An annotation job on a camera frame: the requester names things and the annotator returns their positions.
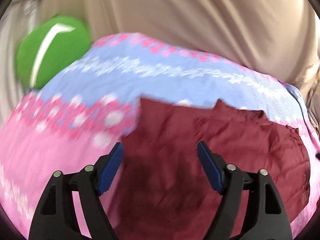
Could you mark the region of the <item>maroon puffer jacket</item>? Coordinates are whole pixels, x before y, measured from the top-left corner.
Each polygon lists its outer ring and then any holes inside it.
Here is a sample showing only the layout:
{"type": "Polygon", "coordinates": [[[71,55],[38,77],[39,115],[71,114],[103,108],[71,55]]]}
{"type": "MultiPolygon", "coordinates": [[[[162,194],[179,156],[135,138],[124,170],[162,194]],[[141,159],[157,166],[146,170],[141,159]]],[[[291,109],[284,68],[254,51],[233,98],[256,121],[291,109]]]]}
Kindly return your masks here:
{"type": "Polygon", "coordinates": [[[310,160],[299,131],[263,111],[211,109],[142,98],[136,129],[123,137],[123,171],[110,208],[119,239],[201,239],[226,181],[216,163],[197,153],[204,142],[228,164],[271,175],[289,220],[310,196],[310,160]]]}

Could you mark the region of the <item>pink floral bed sheet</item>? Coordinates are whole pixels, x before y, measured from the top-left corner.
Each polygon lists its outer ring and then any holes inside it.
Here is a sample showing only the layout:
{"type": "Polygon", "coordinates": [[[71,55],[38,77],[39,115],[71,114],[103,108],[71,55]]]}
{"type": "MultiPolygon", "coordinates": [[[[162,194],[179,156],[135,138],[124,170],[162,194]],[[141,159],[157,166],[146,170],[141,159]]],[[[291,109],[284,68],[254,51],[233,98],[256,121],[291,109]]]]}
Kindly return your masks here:
{"type": "Polygon", "coordinates": [[[125,147],[101,203],[120,239],[200,239],[220,196],[196,145],[242,170],[268,170],[298,235],[319,201],[319,139],[300,91],[223,57],[142,34],[99,39],[1,128],[1,206],[28,237],[57,170],[125,147]]]}

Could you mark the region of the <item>green round pillow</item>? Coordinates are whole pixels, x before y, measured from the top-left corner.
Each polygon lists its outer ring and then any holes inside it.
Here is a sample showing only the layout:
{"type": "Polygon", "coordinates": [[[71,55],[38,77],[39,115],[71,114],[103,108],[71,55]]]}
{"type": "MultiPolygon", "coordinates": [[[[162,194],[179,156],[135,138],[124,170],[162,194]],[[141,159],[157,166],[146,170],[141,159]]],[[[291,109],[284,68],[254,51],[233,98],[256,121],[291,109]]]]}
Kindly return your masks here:
{"type": "Polygon", "coordinates": [[[91,33],[82,20],[56,15],[21,42],[16,53],[16,76],[24,87],[41,89],[80,59],[91,43],[91,33]]]}

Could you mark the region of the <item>beige curtain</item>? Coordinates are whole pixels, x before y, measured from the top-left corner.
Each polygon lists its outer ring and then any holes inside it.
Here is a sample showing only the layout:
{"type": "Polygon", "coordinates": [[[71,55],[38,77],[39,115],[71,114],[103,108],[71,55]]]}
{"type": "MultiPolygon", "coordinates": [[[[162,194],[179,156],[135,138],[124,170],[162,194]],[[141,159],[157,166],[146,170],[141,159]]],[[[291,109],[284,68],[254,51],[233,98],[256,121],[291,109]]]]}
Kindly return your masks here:
{"type": "Polygon", "coordinates": [[[143,33],[223,56],[306,94],[319,73],[319,19],[307,0],[43,0],[42,20],[86,21],[95,39],[143,33]]]}

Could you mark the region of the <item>white satin curtain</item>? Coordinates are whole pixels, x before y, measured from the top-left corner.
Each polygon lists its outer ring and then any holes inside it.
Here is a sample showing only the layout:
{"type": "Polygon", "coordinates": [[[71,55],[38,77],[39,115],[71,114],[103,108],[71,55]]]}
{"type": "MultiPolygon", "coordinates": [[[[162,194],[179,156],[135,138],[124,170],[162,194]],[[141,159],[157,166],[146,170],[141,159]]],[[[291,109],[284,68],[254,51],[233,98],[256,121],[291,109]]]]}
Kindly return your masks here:
{"type": "Polygon", "coordinates": [[[13,0],[1,18],[1,124],[26,91],[15,74],[22,40],[39,24],[41,0],[13,0]]]}

